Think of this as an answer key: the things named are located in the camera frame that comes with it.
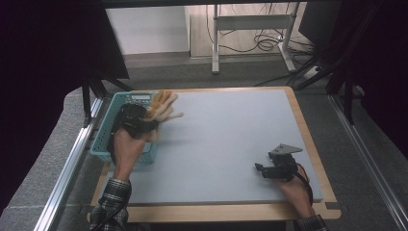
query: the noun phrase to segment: teal plastic basket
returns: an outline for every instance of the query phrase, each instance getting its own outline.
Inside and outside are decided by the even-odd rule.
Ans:
[[[95,140],[90,148],[90,154],[97,156],[104,162],[111,162],[111,154],[107,149],[109,137],[111,135],[112,127],[120,107],[127,103],[140,104],[143,107],[150,106],[153,92],[148,93],[131,93],[118,92],[114,95],[108,111],[102,120],[101,126],[96,133]],[[143,149],[143,154],[139,157],[137,165],[150,165],[154,163],[156,158],[157,144],[147,142]]]

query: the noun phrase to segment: table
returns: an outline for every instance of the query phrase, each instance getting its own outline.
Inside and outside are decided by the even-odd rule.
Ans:
[[[283,90],[291,105],[301,138],[309,154],[310,161],[319,180],[323,200],[314,203],[317,214],[323,218],[339,218],[339,209],[329,209],[327,203],[337,203],[331,189],[319,154],[313,143],[306,122],[300,111],[292,89],[288,87],[273,88],[232,88],[232,89],[196,89],[175,90],[175,92],[244,92],[248,90]],[[91,205],[97,203],[100,192],[107,180],[110,164],[105,164],[96,188]],[[187,221],[249,221],[249,220],[290,220],[296,219],[296,213],[286,202],[248,203],[234,202],[224,204],[179,204],[179,205],[132,205],[128,207],[129,222],[187,222]]]

